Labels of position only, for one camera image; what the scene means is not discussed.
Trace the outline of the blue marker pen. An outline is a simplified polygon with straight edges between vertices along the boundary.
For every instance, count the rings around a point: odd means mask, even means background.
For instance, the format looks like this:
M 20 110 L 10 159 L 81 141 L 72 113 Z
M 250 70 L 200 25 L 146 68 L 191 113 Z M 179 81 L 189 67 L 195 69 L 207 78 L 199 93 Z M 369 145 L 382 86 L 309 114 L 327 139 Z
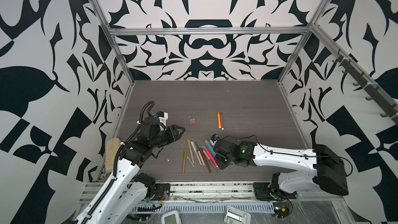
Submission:
M 212 145 L 210 144 L 210 142 L 209 142 L 208 140 L 206 140 L 206 141 L 205 141 L 205 144 L 207 145 L 207 147 L 208 147 L 210 153 L 212 154 L 212 156 L 215 157 L 215 156 L 216 156 L 216 153 L 214 152 L 213 147 L 212 147 Z

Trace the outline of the purple marker pen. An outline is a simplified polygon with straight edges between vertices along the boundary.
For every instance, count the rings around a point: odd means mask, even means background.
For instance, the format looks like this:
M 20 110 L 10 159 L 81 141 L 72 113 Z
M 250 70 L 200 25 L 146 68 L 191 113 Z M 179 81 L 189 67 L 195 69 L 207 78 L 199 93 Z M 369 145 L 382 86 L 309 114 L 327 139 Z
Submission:
M 224 121 L 223 121 L 223 115 L 222 115 L 222 113 L 220 112 L 220 126 L 221 126 L 221 129 L 222 130 L 224 130 Z

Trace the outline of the orange marker pen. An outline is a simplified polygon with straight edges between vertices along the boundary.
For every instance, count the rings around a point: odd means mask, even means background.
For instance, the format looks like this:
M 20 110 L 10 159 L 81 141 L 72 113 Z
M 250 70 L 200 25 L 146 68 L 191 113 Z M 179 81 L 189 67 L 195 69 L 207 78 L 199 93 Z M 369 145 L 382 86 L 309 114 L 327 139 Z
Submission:
M 222 124 L 221 124 L 220 112 L 217 112 L 217 121 L 218 121 L 218 128 L 221 129 L 222 128 Z

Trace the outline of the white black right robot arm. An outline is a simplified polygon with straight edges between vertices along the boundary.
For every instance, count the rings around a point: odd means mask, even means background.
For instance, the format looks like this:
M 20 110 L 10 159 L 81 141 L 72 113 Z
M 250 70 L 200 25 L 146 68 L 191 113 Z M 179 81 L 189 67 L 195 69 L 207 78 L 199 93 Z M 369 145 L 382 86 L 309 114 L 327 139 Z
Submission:
M 258 200 L 287 200 L 297 191 L 321 189 L 336 196 L 349 194 L 345 159 L 325 145 L 313 149 L 285 149 L 255 141 L 231 143 L 213 136 L 215 161 L 220 169 L 241 167 L 278 167 L 289 173 L 276 172 L 267 186 L 254 185 Z

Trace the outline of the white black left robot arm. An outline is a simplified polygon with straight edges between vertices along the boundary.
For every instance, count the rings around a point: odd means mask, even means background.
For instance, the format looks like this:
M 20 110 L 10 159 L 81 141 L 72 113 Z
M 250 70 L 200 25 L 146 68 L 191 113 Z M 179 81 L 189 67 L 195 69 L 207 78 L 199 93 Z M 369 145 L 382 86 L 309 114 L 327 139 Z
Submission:
M 153 196 L 155 179 L 140 169 L 150 157 L 158 157 L 153 150 L 162 151 L 185 133 L 184 127 L 166 125 L 166 112 L 152 114 L 154 105 L 154 101 L 144 105 L 137 128 L 116 151 L 111 175 L 73 223 L 120 224 L 138 203 Z

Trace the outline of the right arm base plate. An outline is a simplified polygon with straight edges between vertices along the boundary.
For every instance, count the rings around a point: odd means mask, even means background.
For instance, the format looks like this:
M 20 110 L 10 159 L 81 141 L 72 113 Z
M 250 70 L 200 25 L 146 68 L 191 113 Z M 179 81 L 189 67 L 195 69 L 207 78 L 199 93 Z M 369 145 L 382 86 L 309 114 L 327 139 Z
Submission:
M 274 195 L 270 188 L 269 183 L 253 183 L 254 194 L 257 200 L 260 201 L 273 201 L 278 200 L 279 197 Z

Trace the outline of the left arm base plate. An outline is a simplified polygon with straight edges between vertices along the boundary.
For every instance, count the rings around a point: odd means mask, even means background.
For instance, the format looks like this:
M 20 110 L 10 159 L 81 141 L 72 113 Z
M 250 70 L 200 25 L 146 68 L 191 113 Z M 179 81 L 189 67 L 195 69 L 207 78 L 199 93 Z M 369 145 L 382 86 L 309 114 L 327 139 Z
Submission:
M 171 185 L 169 183 L 156 183 L 152 199 L 162 201 L 169 197 Z

